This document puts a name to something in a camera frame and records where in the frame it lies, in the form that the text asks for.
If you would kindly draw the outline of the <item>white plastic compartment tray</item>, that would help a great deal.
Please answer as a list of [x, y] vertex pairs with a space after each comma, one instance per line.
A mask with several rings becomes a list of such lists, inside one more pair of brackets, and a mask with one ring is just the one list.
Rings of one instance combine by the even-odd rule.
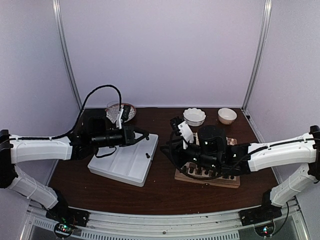
[[149, 140], [142, 140], [131, 146], [118, 147], [110, 156], [93, 156], [87, 165], [93, 174], [106, 177], [129, 185], [145, 185], [153, 158], [157, 149], [159, 136], [150, 134]]

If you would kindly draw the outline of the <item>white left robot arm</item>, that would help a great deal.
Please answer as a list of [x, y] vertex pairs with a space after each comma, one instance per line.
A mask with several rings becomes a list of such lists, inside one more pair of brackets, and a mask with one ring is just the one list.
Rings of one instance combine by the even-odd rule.
[[77, 161], [96, 155], [100, 148], [132, 146], [149, 138], [149, 132], [124, 125], [108, 129], [102, 118], [83, 122], [78, 129], [60, 136], [27, 137], [0, 131], [0, 187], [11, 189], [51, 210], [61, 222], [72, 218], [72, 211], [62, 194], [39, 183], [18, 168], [18, 163], [62, 160]]

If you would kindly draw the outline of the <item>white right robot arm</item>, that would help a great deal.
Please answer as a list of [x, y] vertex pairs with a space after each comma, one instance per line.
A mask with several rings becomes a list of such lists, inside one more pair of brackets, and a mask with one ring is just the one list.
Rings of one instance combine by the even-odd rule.
[[229, 145], [225, 130], [215, 125], [201, 127], [197, 136], [185, 122], [174, 126], [169, 141], [160, 147], [175, 168], [183, 170], [186, 163], [207, 171], [206, 179], [223, 176], [241, 176], [262, 169], [300, 163], [301, 166], [287, 180], [266, 193], [266, 201], [256, 210], [259, 220], [268, 220], [276, 208], [300, 193], [310, 183], [320, 179], [320, 128], [287, 140], [270, 143]]

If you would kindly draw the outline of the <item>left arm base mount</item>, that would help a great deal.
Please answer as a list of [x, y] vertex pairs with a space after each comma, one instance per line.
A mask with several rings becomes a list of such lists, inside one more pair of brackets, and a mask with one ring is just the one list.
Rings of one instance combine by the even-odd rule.
[[86, 210], [70, 208], [66, 199], [59, 190], [54, 190], [57, 195], [57, 204], [53, 208], [44, 208], [46, 217], [67, 226], [86, 227], [90, 213]]

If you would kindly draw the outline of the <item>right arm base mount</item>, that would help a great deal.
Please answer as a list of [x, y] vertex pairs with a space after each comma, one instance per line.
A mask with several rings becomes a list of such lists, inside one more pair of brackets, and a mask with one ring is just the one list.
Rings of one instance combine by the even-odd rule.
[[271, 190], [263, 194], [261, 206], [239, 211], [242, 226], [271, 221], [282, 216], [282, 208], [271, 204], [270, 195]]

